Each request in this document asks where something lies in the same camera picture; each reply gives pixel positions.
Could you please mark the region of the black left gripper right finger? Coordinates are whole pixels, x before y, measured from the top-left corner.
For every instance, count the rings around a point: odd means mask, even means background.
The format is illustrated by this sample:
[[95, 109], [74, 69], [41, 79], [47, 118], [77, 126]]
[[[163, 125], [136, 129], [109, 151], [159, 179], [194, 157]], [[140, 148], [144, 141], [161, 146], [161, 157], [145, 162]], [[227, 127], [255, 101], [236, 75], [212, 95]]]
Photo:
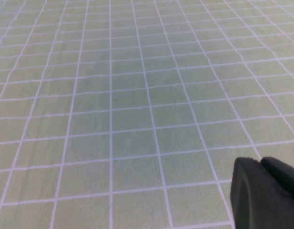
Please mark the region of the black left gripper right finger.
[[263, 157], [261, 165], [294, 199], [294, 167], [274, 157]]

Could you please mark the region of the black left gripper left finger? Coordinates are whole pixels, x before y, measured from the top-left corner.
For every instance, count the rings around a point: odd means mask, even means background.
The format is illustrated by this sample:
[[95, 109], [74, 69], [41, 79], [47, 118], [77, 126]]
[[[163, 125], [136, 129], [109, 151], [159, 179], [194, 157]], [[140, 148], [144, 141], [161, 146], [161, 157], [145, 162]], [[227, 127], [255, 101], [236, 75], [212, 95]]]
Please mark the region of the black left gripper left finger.
[[235, 159], [230, 201], [237, 229], [294, 229], [294, 199], [261, 161]]

